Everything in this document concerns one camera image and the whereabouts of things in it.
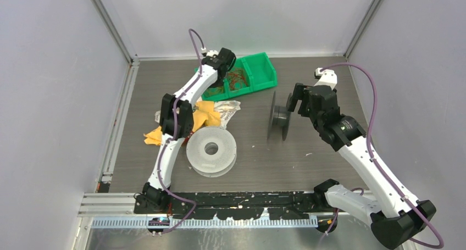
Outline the white plastic cable spool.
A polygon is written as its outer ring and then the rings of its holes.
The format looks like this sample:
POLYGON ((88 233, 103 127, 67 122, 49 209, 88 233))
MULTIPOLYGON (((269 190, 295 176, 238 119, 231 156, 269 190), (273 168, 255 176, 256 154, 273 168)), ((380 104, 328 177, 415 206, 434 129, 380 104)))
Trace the white plastic cable spool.
POLYGON ((204 177, 220 177, 235 165, 237 144, 227 129, 206 126, 188 140, 186 155, 191 167, 204 177))

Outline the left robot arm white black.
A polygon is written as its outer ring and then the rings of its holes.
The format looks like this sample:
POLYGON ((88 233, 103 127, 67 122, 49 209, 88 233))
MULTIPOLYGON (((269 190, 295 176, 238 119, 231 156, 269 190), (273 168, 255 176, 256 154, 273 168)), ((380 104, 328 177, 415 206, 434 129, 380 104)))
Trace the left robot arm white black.
POLYGON ((162 131, 160 149, 148 181, 142 192, 135 196, 135 213, 164 213, 173 198, 196 206, 195 201, 169 190, 173 167, 185 138, 195 124, 193 108, 197 100, 207 89, 221 86, 235 61, 236 55, 227 48, 206 52, 193 77, 177 92, 163 96, 159 118, 162 131))

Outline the dark grey cable spool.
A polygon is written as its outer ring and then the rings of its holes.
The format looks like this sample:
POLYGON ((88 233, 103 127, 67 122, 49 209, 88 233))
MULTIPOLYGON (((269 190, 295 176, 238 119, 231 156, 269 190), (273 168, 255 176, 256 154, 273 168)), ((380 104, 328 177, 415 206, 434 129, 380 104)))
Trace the dark grey cable spool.
POLYGON ((283 104, 277 104, 276 91, 274 91, 268 119, 267 140, 271 138, 275 129, 281 131, 283 141, 287 139, 291 120, 291 112, 288 110, 290 98, 291 94, 288 95, 283 104))

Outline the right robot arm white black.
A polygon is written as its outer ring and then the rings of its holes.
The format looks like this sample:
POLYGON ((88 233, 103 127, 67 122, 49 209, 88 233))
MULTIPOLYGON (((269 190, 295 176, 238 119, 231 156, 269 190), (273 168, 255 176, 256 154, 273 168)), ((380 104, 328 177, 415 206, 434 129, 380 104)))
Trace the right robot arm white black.
POLYGON ((367 133, 359 122, 341 114, 334 88, 297 83, 286 108, 310 118, 320 138, 351 164, 375 197, 372 201, 355 195, 328 179, 314 188, 316 209, 327 212, 338 208, 353 215, 388 249, 396 249, 426 228, 425 221, 432 219, 436 207, 430 200, 419 200, 394 176, 367 143, 367 133))

